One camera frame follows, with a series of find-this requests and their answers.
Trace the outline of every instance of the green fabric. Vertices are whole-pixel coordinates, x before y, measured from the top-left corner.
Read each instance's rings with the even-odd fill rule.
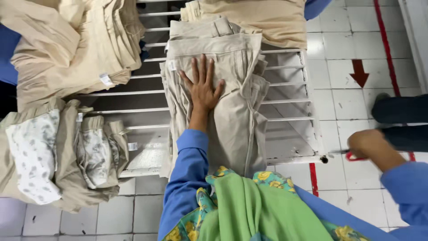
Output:
[[[214,181],[218,208],[205,216],[199,238],[249,241],[258,232],[269,239],[332,241],[312,210],[279,188],[256,185],[235,173]]]

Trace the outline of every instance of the red scissors handle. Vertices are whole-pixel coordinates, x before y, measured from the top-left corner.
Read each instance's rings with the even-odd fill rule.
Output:
[[[367,158],[358,158],[358,157],[354,156],[354,154],[352,154],[352,152],[350,152],[350,151],[346,153],[345,157],[346,157],[346,160],[348,160],[350,162],[367,160]]]

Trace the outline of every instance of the metal rack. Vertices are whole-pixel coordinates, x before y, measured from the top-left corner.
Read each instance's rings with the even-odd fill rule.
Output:
[[[142,10],[145,13],[140,14],[140,19],[145,26],[150,27],[146,29],[146,48],[151,57],[132,75],[127,87],[122,88],[126,91],[116,87],[102,93],[82,94],[78,97],[83,104],[87,103],[97,110],[89,114],[102,114],[107,120],[122,119],[131,133],[141,132],[135,136],[130,135],[130,139],[139,143],[139,149],[131,155],[133,160],[121,177],[155,175],[160,168],[161,159],[169,155],[166,143],[163,144],[166,139],[155,138],[167,136],[169,109],[166,100],[162,99],[165,99],[165,91],[159,85],[159,67],[157,73],[153,72],[155,65],[166,60],[163,48],[169,35],[168,16],[180,15],[180,12],[149,12],[153,9],[168,10],[167,2],[172,2],[172,6],[174,2],[183,3],[182,0],[137,1],[146,3],[146,8]],[[270,90],[259,110],[268,118],[268,165],[320,162],[324,149],[307,72],[306,51],[262,45],[262,53],[269,63],[264,77],[270,82]],[[105,104],[103,100],[107,98],[109,101]]]

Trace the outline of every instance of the scissors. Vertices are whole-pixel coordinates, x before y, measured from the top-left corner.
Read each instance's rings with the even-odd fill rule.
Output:
[[[365,160],[367,160],[367,158],[356,157],[349,149],[347,149],[347,150],[339,150],[339,151],[331,151],[331,152],[329,152],[329,154],[345,154],[346,160],[348,160],[350,162],[365,161]]]

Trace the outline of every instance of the red arrow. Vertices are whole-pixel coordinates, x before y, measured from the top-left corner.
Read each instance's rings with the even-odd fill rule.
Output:
[[[352,65],[354,66],[354,74],[350,75],[352,78],[354,78],[358,85],[363,88],[367,82],[367,78],[369,77],[369,74],[364,72],[363,61],[352,60]]]

